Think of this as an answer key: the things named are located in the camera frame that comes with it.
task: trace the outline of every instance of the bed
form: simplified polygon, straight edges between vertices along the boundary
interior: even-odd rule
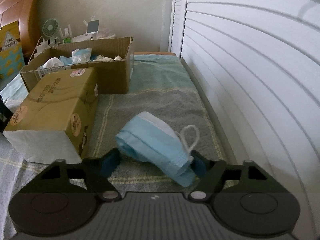
[[[148,111],[176,131],[189,124],[196,125],[201,134],[196,150],[211,160],[225,159],[214,127],[187,71],[178,57],[172,53],[165,54],[135,54],[129,92],[126,95],[99,96],[89,142],[90,157],[103,156],[116,147],[115,135],[120,129],[136,114]],[[27,94],[20,75],[1,91],[5,104],[12,111]],[[187,141],[191,140],[192,134],[187,134]],[[10,198],[47,165],[26,162],[3,135],[0,135],[0,145],[0,189],[3,195],[0,232],[4,239],[8,239],[15,234],[7,214]],[[193,185],[183,188],[156,166],[138,163],[126,156],[109,181],[122,195],[126,191],[189,192],[198,182],[196,179]],[[71,182],[83,185],[81,180]]]

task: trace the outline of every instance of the cable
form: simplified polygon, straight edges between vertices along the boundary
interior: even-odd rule
[[[3,18],[3,14],[1,14],[0,30],[1,30],[2,18]]]
[[[41,37],[39,38],[39,40],[38,40],[38,42],[37,42],[37,44],[36,44],[36,47],[35,47],[35,49],[33,50],[33,53],[31,54],[30,59],[29,59],[29,61],[28,61],[28,64],[27,64],[27,65],[29,65],[29,63],[30,63],[30,61],[31,61],[31,58],[32,58],[33,54],[35,53],[36,48],[37,48],[37,46],[38,46],[39,41],[41,40],[41,38],[43,38],[43,37],[41,36]]]

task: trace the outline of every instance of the open cardboard box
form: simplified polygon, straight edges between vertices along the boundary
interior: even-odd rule
[[[97,68],[99,94],[127,93],[134,60],[133,37],[81,41],[46,49],[20,71],[27,90],[30,92],[40,81],[41,77],[37,68],[47,60],[60,56],[71,57],[73,50],[87,48],[92,48],[92,55],[103,55],[110,58],[120,55],[124,60],[87,62],[71,65],[71,68]]]

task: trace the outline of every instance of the mask ear loop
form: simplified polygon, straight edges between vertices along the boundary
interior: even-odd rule
[[[186,141],[186,137],[185,137],[185,132],[186,130],[188,130],[189,128],[193,128],[196,132],[196,139],[194,140],[193,144],[188,147],[187,141]],[[187,152],[187,157],[189,158],[189,160],[192,162],[193,161],[193,157],[191,156],[191,151],[194,149],[194,147],[197,145],[199,139],[200,139],[200,132],[199,129],[194,126],[194,125],[187,125],[185,126],[180,133],[174,131],[180,138],[180,141],[185,149],[185,151]]]

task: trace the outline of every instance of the screw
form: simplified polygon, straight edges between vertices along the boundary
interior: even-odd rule
[[[193,199],[204,199],[207,194],[202,191],[194,191],[190,194]]]
[[[114,199],[114,198],[117,198],[118,195],[119,193],[113,190],[108,190],[102,193],[102,196],[106,199]]]

